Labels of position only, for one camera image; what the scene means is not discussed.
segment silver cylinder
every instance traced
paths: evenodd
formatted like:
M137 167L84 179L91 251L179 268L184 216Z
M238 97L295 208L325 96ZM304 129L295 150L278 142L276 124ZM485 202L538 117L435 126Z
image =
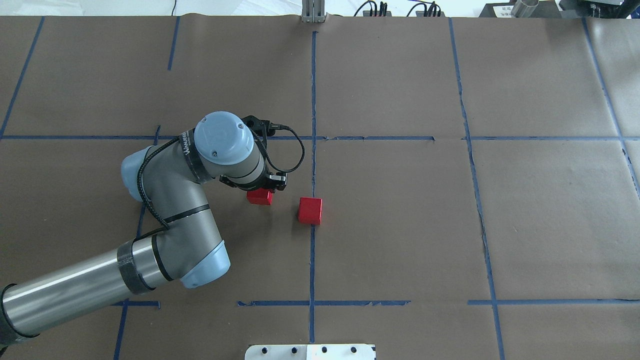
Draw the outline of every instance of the silver cylinder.
M33 336L130 296L112 250L12 286L2 301L15 329Z
M518 0L513 5L511 14L515 17L530 17L537 7L538 0Z
M156 259L152 245L152 237L135 241L132 246L133 260L136 264L136 271L149 288L157 288L168 280L160 271L160 261Z

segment stainless steel tube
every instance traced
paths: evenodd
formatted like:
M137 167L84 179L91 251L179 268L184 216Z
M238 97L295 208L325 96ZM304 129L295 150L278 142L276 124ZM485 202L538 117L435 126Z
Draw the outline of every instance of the stainless steel tube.
M518 0L513 5L511 14L515 17L530 17L537 7L538 0Z
M32 336L132 295L112 250L12 286L2 301L13 327Z

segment light blue joint cover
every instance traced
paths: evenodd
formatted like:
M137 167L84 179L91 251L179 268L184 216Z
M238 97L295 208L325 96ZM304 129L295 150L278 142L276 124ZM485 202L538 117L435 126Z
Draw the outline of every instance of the light blue joint cover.
M193 134L200 155L218 165L234 165L248 158L253 135L240 118L226 111L210 113Z
M197 288L208 284L213 280L225 275L229 270L231 262L225 247L225 241L221 241L215 249L200 260L180 281L187 289Z
M120 166L120 175L122 175L124 186L129 189L129 195L140 202L142 202L142 198L138 191L138 170L140 169L140 165L142 165L142 161L145 161L147 151L150 147L151 146L148 146L145 149L127 156L122 160L122 165Z

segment blue tape line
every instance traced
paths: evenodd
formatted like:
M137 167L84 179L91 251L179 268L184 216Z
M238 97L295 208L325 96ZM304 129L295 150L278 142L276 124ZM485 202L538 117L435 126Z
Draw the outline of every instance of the blue tape line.
M38 37L40 36L40 32L42 30L42 24L44 24L44 16L40 17L40 23L38 25L38 29L36 30L36 34L33 37L33 41L31 42L31 47L29 48L29 53L27 54L27 58L24 60L24 65L22 66L22 71L20 72L18 83L15 85L15 90L13 91L13 96L11 97L11 101L9 102L9 107L6 109L6 115L4 116L2 127L0 127L0 139L3 138L4 130L6 129L7 123L9 123L9 118L11 117L11 111L13 110L13 104L15 104L15 99L18 97L18 92L20 91L20 86L22 85L24 74L27 72L29 61L31 61L31 55L33 55L33 49L35 49L36 43L38 42Z
M469 131L469 123L467 118L467 110L465 109L465 103L462 98L462 80L460 78L460 65L458 63L458 50L456 49L456 36L453 30L453 21L449 18L449 33L451 34L451 49L453 50L453 62L456 67L456 78L458 80L458 94L460 95L460 108L462 110L462 117L465 121L465 134L467 141L467 151L469 153L469 163L471 166L471 177L474 183L474 192L476 195L476 207L478 215L480 217L480 226L482 229L482 241L484 244L484 262L486 264L486 273L489 280L489 291L491 293L491 302L493 309L493 322L495 326L495 336L498 343L498 352L500 360L504 360L504 345L502 344L502 330L500 329L500 316L498 314L498 303L495 297L495 285L493 283L493 272L491 268L491 257L489 256L489 244L486 239L486 227L484 226L484 215L482 210L482 201L480 199L480 190L478 187L478 180L476 176L476 164L474 163L473 148L471 144L471 134Z
M625 160L627 161L627 167L629 168L629 173L631 174L631 180L636 188L636 195L638 196L638 199L640 199L640 185L638 185L636 171L634 170L633 165L631 165L631 159L629 158L627 145L625 144L625 140L622 136L620 125L618 124L618 117L616 116L616 112L613 109L613 104L611 103L611 98L609 97L607 85L604 83L604 78L602 77L602 73L600 72L600 64L598 63L598 58L596 58L596 53L593 50L591 35L589 34L589 26L587 26L587 19L584 17L582 18L582 27L584 28L584 34L587 37L587 46L589 47L589 53L591 54L591 59L593 60L593 64L595 65L596 73L598 74L598 80L600 81L602 92L604 93L605 100L607 101L609 113L611 114L611 118L613 119L613 125L616 128L616 134L618 134L618 139L620 140L620 145L622 146L622 153L625 156Z
M136 237L140 237L140 235L142 235L142 221L145 218L145 205L142 204L142 206L140 206L140 216L138 217L138 229L136 230Z
M311 196L316 197L316 36L311 34ZM309 255L309 343L316 342L316 226L311 225Z
M640 299L525 299L498 300L498 305L640 304ZM491 305L491 300L469 300L467 305Z
M158 140L160 139L160 125L156 128L156 134L154 135L154 145L158 144Z
M336 136L326 140L431 140L433 136Z
M113 351L113 360L120 358L120 347L122 346L122 337L124 336L124 325L127 321L127 310L129 309L129 299L123 301L122 314L120 315L120 326L118 328L118 337L116 338L116 349Z
M118 301L111 306L124 306L124 301ZM129 301L127 306L150 306L160 309L160 301Z
M316 306L405 306L411 300L316 300Z
M411 300L315 300L314 306L405 306ZM238 306L309 306L307 300L258 300L237 302Z
M309 306L308 300L258 300L237 302L238 306Z
M311 38L311 138L312 138L312 177L311 194L316 197L316 35L314 31Z
M154 136L136 135L6 135L8 140L155 140Z
M171 140L175 136L161 135L158 140ZM155 140L149 135L5 135L6 140ZM296 140L295 136L270 136L269 140ZM313 140L313 136L301 136L302 140ZM615 136L471 136L473 141L509 141L509 140L557 140L557 141L615 141ZM623 136L624 141L638 141L640 136ZM397 141L435 141L433 136L316 136L316 140L397 140Z
M178 29L180 28L180 17L175 17L175 28L173 29L173 42L171 43L171 53L169 54L169 65L167 65L166 69L171 71L171 67L173 66L173 54L175 52L175 43L178 41Z
M309 261L309 343L316 341L316 226L311 225Z
M471 140L611 141L619 139L614 136L471 136Z
M268 140L297 140L295 136L269 136ZM313 140L313 136L301 136L302 140Z

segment metal bracket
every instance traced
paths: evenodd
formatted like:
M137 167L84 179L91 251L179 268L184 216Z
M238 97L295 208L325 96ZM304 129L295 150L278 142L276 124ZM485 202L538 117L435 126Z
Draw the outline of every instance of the metal bracket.
M244 360L375 360L376 346L367 344L253 345Z
M302 22L324 22L324 0L302 0Z

